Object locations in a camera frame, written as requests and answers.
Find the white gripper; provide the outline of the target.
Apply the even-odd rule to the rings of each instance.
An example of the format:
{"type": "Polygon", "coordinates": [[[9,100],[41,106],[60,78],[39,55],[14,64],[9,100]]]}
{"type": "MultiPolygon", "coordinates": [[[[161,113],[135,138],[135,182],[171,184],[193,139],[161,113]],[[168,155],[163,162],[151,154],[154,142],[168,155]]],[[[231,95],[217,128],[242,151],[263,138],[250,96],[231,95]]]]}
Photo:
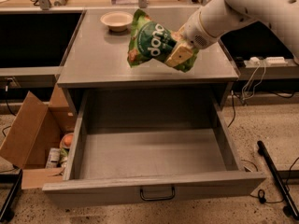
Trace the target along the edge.
{"type": "Polygon", "coordinates": [[[195,59],[193,47],[206,49],[219,40],[206,31],[201,22],[201,13],[202,9],[199,8],[184,24],[182,34],[188,43],[175,45],[170,55],[164,61],[167,66],[173,68],[193,66],[195,59]]]}

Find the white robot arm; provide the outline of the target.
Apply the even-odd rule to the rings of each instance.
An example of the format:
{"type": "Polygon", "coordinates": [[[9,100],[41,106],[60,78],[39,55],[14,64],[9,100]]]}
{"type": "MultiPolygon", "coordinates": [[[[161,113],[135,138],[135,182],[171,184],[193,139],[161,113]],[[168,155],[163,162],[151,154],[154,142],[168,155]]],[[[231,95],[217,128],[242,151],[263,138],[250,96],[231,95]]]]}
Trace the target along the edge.
{"type": "Polygon", "coordinates": [[[228,32],[263,23],[299,59],[299,0],[212,0],[199,7],[180,28],[180,41],[165,63],[176,67],[228,32]]]}

